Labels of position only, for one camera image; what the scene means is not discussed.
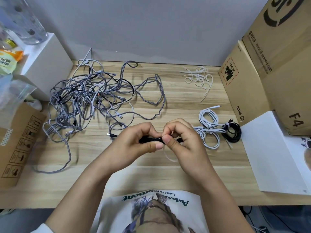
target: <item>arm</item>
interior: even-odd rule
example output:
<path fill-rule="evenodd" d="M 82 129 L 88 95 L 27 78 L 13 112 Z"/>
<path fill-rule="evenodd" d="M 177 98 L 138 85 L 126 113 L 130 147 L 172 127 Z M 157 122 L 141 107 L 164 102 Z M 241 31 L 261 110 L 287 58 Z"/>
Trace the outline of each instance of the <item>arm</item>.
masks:
<path fill-rule="evenodd" d="M 179 144 L 173 137 L 181 136 Z M 162 139 L 177 156 L 181 168 L 205 191 L 202 208 L 211 233 L 254 233 L 235 200 L 213 168 L 197 132 L 183 119 L 164 127 Z"/>
<path fill-rule="evenodd" d="M 124 129 L 73 184 L 46 225 L 54 233 L 89 232 L 110 176 L 139 156 L 163 148 L 161 142 L 138 144 L 142 136 L 161 137 L 150 122 Z"/>

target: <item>forearm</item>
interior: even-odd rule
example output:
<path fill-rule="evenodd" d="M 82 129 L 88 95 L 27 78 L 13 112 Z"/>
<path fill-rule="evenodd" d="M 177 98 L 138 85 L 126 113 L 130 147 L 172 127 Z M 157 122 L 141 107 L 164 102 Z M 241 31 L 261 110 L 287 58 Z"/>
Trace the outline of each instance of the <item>forearm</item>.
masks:
<path fill-rule="evenodd" d="M 97 157 L 82 172 L 46 224 L 54 233 L 88 232 L 110 174 Z"/>
<path fill-rule="evenodd" d="M 212 165 L 206 177 L 201 201 L 210 233 L 254 233 Z"/>

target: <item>person's right hand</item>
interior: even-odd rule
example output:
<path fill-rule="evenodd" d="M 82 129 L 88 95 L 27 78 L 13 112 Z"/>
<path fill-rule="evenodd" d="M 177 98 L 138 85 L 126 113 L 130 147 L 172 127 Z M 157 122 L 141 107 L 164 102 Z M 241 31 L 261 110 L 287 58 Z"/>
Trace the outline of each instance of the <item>person's right hand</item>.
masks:
<path fill-rule="evenodd" d="M 180 136 L 184 143 L 179 144 L 173 137 Z M 213 166 L 199 134 L 190 123 L 179 118 L 168 122 L 162 133 L 162 140 L 178 158 L 181 168 L 199 184 L 203 184 Z"/>

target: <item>person's left hand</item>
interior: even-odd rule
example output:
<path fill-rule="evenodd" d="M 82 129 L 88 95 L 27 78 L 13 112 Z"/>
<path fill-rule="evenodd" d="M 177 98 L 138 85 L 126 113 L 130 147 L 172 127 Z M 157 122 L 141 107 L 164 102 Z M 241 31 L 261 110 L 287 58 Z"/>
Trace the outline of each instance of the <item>person's left hand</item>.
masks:
<path fill-rule="evenodd" d="M 132 164 L 138 157 L 145 153 L 162 149 L 164 144 L 159 141 L 139 144 L 143 136 L 161 137 L 162 132 L 157 132 L 151 122 L 140 123 L 124 129 L 117 138 L 100 154 L 100 162 L 105 163 L 111 175 Z"/>

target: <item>hand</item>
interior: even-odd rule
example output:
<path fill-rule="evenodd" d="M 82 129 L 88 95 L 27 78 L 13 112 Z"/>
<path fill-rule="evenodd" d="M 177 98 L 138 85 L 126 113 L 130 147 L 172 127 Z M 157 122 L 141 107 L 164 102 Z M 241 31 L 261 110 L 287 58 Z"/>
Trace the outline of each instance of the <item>hand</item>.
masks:
<path fill-rule="evenodd" d="M 181 136 L 184 143 L 179 144 L 173 137 Z M 190 123 L 179 118 L 168 122 L 162 140 L 177 156 L 181 168 L 197 183 L 203 184 L 208 170 L 213 170 L 201 137 Z"/>
<path fill-rule="evenodd" d="M 111 175 L 132 164 L 145 153 L 162 149 L 164 144 L 159 141 L 139 144 L 143 136 L 161 137 L 150 122 L 140 123 L 124 129 L 118 137 L 101 153 L 101 161 Z"/>

